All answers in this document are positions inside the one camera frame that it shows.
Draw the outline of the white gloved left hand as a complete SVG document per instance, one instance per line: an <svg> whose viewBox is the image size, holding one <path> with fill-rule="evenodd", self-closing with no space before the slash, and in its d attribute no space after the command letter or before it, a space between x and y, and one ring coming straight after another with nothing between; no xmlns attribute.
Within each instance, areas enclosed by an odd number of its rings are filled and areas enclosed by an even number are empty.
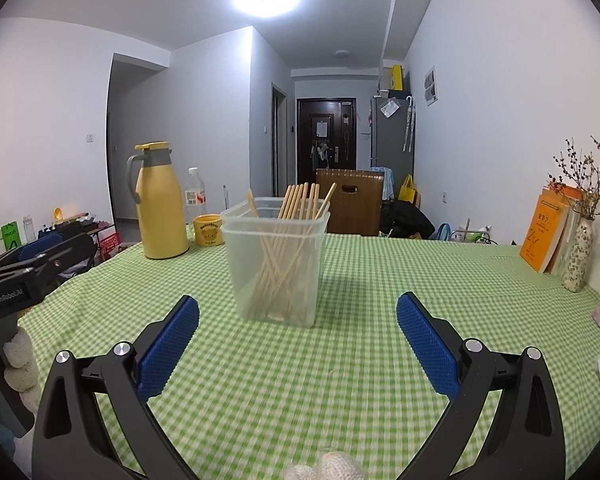
<svg viewBox="0 0 600 480"><path fill-rule="evenodd" d="M42 393L38 383L38 363L27 331L17 327L12 339L4 343L3 351L7 361L4 371L7 385L18 393L29 412L38 414Z"/></svg>

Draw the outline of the white gloved right hand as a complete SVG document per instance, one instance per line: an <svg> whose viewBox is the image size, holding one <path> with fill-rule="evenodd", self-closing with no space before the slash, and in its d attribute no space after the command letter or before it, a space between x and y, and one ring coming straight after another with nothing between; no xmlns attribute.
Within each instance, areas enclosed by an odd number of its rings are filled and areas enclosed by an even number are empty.
<svg viewBox="0 0 600 480"><path fill-rule="evenodd" d="M340 452L323 454L315 466L292 465L285 469L284 480L364 480L360 465Z"/></svg>

